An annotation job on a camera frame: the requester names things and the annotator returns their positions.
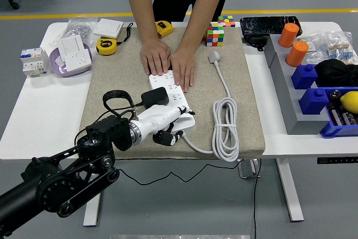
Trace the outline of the person's right hand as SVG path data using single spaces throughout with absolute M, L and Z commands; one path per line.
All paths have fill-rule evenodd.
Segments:
M 140 57 L 145 74 L 161 76 L 167 73 L 170 54 L 169 46 L 159 39 L 144 40 L 140 50 Z

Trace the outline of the person's left hand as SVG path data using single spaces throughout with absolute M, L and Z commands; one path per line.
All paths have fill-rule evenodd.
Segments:
M 196 69 L 195 53 L 186 48 L 178 48 L 169 57 L 173 70 L 175 84 L 180 86 L 184 93 L 194 85 Z

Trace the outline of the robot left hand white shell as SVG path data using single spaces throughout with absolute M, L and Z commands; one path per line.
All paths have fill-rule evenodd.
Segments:
M 194 114 L 187 106 L 153 105 L 130 121 L 132 145 L 141 144 L 151 135 L 155 143 L 172 146 L 184 130 L 195 125 Z

